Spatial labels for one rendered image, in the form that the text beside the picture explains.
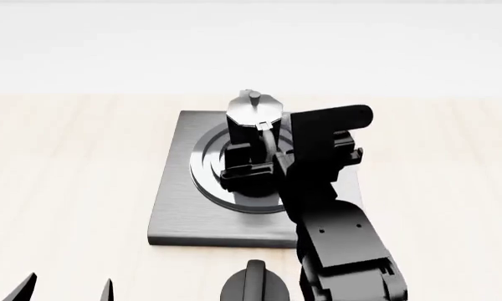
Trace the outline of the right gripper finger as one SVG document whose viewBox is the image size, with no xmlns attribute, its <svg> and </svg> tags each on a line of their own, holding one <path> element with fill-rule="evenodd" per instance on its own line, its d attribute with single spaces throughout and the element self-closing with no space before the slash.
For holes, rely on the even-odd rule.
<svg viewBox="0 0 502 301">
<path fill-rule="evenodd" d="M 334 132 L 334 159 L 339 167 L 359 165 L 363 149 L 356 147 L 356 142 L 347 130 Z"/>
<path fill-rule="evenodd" d="M 229 145 L 224 152 L 220 185 L 228 192 L 275 192 L 274 164 L 254 160 L 249 143 Z"/>
</svg>

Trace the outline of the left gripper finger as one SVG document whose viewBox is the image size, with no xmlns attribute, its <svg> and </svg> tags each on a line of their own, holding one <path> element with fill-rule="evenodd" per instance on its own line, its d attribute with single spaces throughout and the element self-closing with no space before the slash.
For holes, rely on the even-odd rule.
<svg viewBox="0 0 502 301">
<path fill-rule="evenodd" d="M 36 273 L 30 273 L 6 298 L 2 301 L 31 301 L 37 282 Z"/>
<path fill-rule="evenodd" d="M 100 295 L 100 301 L 114 301 L 113 282 L 110 278 L 106 280 L 105 286 L 103 287 Z"/>
</svg>

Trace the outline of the silver and black moka pot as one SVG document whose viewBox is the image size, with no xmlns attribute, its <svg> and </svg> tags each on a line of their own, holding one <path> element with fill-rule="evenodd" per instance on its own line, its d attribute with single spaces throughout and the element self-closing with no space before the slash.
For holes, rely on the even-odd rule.
<svg viewBox="0 0 502 301">
<path fill-rule="evenodd" d="M 273 162 L 278 152 L 283 105 L 269 94 L 252 89 L 241 91 L 228 104 L 226 119 L 229 145 L 249 143 L 254 148 L 254 160 Z M 263 197 L 273 192 L 239 192 L 249 197 Z"/>
</svg>

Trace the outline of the grey flat stove slab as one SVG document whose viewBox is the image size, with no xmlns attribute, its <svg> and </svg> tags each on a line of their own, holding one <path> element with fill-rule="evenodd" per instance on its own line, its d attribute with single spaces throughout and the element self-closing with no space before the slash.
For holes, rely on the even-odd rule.
<svg viewBox="0 0 502 301">
<path fill-rule="evenodd" d="M 151 245 L 295 247 L 272 163 L 245 166 L 231 191 L 223 187 L 229 145 L 225 112 L 181 112 L 147 230 Z"/>
</svg>

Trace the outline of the black round stove knob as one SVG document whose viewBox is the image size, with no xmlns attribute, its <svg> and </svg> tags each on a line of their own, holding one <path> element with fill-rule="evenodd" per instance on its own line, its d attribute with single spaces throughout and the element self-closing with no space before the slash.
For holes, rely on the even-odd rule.
<svg viewBox="0 0 502 301">
<path fill-rule="evenodd" d="M 290 301 L 284 281 L 262 260 L 248 260 L 246 268 L 232 275 L 220 293 L 220 301 Z"/>
</svg>

